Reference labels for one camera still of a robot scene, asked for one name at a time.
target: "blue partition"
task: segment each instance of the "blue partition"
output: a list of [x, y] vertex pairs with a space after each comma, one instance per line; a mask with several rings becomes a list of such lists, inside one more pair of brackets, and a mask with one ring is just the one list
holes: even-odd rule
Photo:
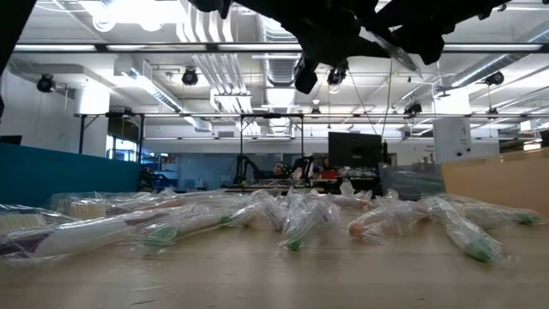
[[135, 162], [0, 143], [0, 203], [42, 206], [59, 192], [130, 192]]

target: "table surface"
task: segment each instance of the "table surface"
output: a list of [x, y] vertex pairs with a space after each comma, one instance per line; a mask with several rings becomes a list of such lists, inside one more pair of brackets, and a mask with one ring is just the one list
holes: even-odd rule
[[48, 265], [4, 265], [0, 307], [547, 308], [549, 227], [492, 235], [520, 257], [514, 269], [464, 256], [435, 222], [392, 245], [332, 233], [299, 252], [281, 249], [281, 235], [266, 228], [222, 228], [156, 258], [113, 245]]

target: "computer monitor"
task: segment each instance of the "computer monitor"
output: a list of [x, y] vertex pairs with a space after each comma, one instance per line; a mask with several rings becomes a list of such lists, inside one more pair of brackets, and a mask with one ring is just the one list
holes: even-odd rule
[[377, 167], [382, 150], [379, 135], [328, 133], [329, 163], [335, 167]]

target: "spotlight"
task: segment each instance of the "spotlight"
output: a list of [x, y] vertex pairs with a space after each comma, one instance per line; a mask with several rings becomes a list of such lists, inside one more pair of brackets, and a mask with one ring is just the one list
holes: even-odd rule
[[488, 86], [491, 85], [501, 85], [505, 81], [505, 76], [501, 72], [496, 72], [490, 76], [488, 76], [484, 83]]
[[414, 102], [411, 106], [404, 109], [404, 113], [408, 115], [415, 115], [420, 112], [423, 112], [423, 109], [421, 108], [421, 104], [419, 102]]
[[333, 68], [328, 74], [328, 85], [337, 86], [347, 77], [345, 69]]
[[347, 69], [349, 68], [349, 63], [347, 60], [336, 65], [328, 74], [328, 85], [337, 86], [343, 82], [345, 77], [347, 77]]
[[42, 74], [42, 77], [36, 84], [38, 91], [44, 94], [50, 94], [55, 91], [55, 82], [53, 81], [53, 74]]
[[183, 82], [186, 86], [195, 86], [198, 83], [196, 68], [191, 66], [186, 67], [183, 77], [181, 78], [181, 82]]
[[[499, 114], [498, 109], [496, 107], [490, 107], [490, 109], [486, 113], [489, 114], [489, 115], [498, 115]], [[488, 119], [493, 120], [493, 119], [496, 119], [496, 117], [488, 117]]]

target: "clear plastic wrap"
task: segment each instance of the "clear plastic wrap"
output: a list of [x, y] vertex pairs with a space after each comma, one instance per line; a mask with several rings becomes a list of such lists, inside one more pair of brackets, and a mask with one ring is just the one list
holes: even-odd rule
[[0, 236], [0, 256], [59, 258], [90, 251], [123, 240], [141, 226], [168, 215], [162, 211], [141, 211], [111, 218], [18, 229]]
[[400, 199], [405, 201], [419, 201], [423, 194], [445, 193], [446, 188], [439, 166], [431, 167], [431, 170], [419, 173], [380, 163], [379, 176], [383, 192], [393, 189], [398, 192]]
[[167, 247], [175, 245], [179, 239], [192, 234], [217, 227], [249, 223], [251, 217], [257, 215], [259, 206], [257, 203], [244, 206], [245, 203], [226, 203], [215, 206], [194, 203], [166, 209], [171, 211], [169, 216], [141, 228], [137, 231], [136, 237], [146, 248], [145, 255], [158, 255]]
[[281, 231], [288, 212], [288, 201], [284, 197], [267, 197], [260, 202], [259, 207], [271, 227], [277, 232]]
[[429, 206], [429, 215], [442, 224], [454, 244], [466, 255], [502, 266], [511, 266], [516, 260], [499, 241], [468, 220], [450, 203], [439, 197], [428, 197], [425, 203]]
[[339, 222], [339, 207], [331, 196], [292, 194], [281, 246], [297, 251]]
[[80, 193], [73, 195], [60, 194], [53, 201], [59, 201], [58, 211], [81, 220], [106, 216], [128, 214], [134, 211], [180, 207], [193, 203], [222, 201], [224, 190], [174, 193], [166, 189], [159, 194], [147, 192], [138, 193], [95, 193], [95, 197], [81, 197]]
[[343, 179], [340, 191], [341, 195], [334, 199], [336, 205], [352, 208], [370, 208], [371, 191], [361, 191], [354, 194], [354, 188], [349, 179]]
[[485, 230], [513, 227], [518, 224], [548, 223], [544, 215], [531, 209], [514, 209], [449, 194], [441, 194], [437, 197], [450, 203], [457, 211]]
[[370, 244], [383, 245], [394, 238], [407, 235], [413, 225], [428, 216], [427, 209], [422, 204], [401, 201], [394, 192], [386, 197], [378, 197], [374, 205], [374, 210], [347, 225], [352, 237]]
[[0, 204], [0, 233], [17, 228], [63, 224], [77, 219], [48, 209]]

